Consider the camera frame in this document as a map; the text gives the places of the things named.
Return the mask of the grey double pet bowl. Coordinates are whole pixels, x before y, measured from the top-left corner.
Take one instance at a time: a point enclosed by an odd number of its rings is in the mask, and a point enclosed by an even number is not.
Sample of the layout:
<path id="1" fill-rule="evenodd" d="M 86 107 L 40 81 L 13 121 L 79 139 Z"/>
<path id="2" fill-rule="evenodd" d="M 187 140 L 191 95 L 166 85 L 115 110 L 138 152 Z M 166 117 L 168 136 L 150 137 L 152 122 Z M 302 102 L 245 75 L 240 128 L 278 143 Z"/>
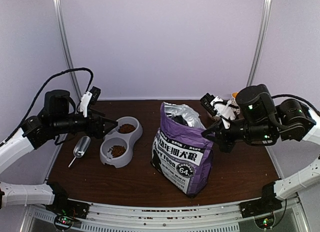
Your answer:
<path id="1" fill-rule="evenodd" d="M 99 158 L 103 165 L 111 165 L 115 168 L 126 166 L 133 158 L 133 148 L 136 141 L 142 136 L 143 128 L 135 117 L 121 117 L 117 119 L 118 126 L 112 129 L 105 137 L 100 146 Z M 119 129 L 124 124 L 130 124 L 135 127 L 132 132 L 120 133 Z M 114 157 L 112 151 L 115 146 L 124 147 L 122 155 Z"/>

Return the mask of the metal food scoop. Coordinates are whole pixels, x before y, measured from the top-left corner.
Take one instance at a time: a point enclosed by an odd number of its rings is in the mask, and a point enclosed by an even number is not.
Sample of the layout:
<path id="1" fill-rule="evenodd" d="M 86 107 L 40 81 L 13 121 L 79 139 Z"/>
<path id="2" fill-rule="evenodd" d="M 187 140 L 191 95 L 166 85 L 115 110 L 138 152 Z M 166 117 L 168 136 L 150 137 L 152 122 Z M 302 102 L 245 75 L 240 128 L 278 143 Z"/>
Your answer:
<path id="1" fill-rule="evenodd" d="M 90 143 L 91 143 L 91 139 L 90 139 L 89 136 L 83 136 L 78 140 L 78 142 L 77 142 L 77 144 L 76 144 L 76 146 L 74 147 L 74 150 L 73 150 L 74 158 L 72 159 L 72 161 L 68 165 L 68 168 L 71 167 L 71 165 L 73 164 L 73 162 L 76 159 L 81 158 L 81 157 L 84 156 L 84 154 L 86 153 Z"/>

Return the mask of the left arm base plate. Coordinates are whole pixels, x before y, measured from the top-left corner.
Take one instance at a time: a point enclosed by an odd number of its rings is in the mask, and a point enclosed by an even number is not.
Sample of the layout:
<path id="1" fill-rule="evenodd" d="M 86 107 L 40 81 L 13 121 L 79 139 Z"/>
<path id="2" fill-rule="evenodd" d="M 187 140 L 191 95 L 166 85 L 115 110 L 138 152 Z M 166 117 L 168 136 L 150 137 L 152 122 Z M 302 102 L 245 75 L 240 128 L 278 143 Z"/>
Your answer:
<path id="1" fill-rule="evenodd" d="M 45 208 L 57 215 L 67 216 L 72 219 L 86 219 L 90 205 L 88 203 L 70 200 L 65 193 L 54 196 L 53 203 Z"/>

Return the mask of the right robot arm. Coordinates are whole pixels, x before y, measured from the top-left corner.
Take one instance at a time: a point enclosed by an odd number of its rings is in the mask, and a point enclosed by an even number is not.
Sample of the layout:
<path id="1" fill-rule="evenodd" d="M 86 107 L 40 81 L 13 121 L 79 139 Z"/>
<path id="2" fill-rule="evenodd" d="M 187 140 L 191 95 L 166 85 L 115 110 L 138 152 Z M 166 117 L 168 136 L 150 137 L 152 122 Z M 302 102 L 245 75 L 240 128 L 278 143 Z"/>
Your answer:
<path id="1" fill-rule="evenodd" d="M 250 146 L 271 146 L 278 139 L 320 143 L 320 112 L 298 96 L 284 94 L 285 100 L 275 105 L 264 84 L 242 89 L 236 96 L 236 106 L 218 96 L 206 94 L 201 105 L 219 120 L 202 132 L 202 136 L 218 144 L 219 150 L 230 153 L 237 142 Z M 245 215 L 271 212 L 282 208 L 282 201 L 320 180 L 320 160 L 295 174 L 262 188 L 260 199 L 244 202 Z"/>

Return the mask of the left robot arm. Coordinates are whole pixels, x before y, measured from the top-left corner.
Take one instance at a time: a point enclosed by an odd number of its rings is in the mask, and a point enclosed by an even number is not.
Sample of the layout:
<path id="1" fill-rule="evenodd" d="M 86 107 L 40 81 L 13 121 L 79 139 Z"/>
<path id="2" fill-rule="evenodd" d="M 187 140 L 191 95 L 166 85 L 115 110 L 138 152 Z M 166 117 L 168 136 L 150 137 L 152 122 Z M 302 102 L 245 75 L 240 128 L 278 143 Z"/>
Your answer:
<path id="1" fill-rule="evenodd" d="M 49 140 L 59 145 L 62 134 L 83 132 L 96 139 L 103 138 L 118 126 L 99 111 L 91 109 L 100 90 L 93 87 L 81 100 L 80 109 L 70 112 L 76 104 L 66 90 L 53 90 L 45 94 L 43 109 L 37 116 L 23 119 L 10 139 L 0 147 L 0 170 L 3 172 L 16 160 L 37 150 Z M 53 205 L 61 214 L 72 210 L 68 194 L 58 183 L 40 185 L 0 184 L 0 206 L 43 204 Z"/>

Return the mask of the purple puppy food bag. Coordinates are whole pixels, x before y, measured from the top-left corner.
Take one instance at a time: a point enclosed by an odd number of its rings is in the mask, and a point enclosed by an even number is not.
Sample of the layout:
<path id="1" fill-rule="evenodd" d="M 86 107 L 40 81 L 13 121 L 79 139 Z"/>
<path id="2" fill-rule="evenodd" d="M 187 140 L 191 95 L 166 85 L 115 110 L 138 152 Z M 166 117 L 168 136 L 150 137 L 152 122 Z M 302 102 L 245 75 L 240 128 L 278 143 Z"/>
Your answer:
<path id="1" fill-rule="evenodd" d="M 161 104 L 151 164 L 189 198 L 206 186 L 213 166 L 213 142 L 202 136 L 204 130 L 188 105 Z"/>

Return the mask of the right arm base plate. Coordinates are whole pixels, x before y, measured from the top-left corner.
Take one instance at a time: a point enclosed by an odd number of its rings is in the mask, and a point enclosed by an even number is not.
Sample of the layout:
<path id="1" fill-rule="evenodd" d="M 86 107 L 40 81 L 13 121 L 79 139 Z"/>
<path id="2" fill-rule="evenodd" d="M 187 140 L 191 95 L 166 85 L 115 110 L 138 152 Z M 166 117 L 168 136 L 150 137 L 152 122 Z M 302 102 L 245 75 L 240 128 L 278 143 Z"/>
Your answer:
<path id="1" fill-rule="evenodd" d="M 282 208 L 282 202 L 276 198 L 256 199 L 242 202 L 239 204 L 240 212 L 243 218 L 256 217 L 271 213 Z"/>

